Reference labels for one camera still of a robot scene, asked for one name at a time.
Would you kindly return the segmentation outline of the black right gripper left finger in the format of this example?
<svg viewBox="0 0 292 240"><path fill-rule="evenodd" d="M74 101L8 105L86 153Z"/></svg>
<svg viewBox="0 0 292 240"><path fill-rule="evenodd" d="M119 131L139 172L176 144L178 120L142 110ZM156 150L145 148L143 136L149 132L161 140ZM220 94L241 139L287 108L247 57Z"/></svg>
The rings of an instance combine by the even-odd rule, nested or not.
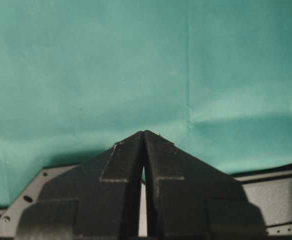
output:
<svg viewBox="0 0 292 240"><path fill-rule="evenodd" d="M18 240L128 240L138 236L143 133L44 184L20 218Z"/></svg>

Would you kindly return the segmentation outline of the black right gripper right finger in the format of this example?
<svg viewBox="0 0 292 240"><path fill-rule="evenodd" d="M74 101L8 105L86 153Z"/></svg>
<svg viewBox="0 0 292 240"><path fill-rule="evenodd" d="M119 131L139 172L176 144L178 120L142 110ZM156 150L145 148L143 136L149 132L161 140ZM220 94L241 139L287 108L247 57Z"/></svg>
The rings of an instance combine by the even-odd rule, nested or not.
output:
<svg viewBox="0 0 292 240"><path fill-rule="evenodd" d="M159 240L261 240L242 184L151 131L144 133L148 234Z"/></svg>

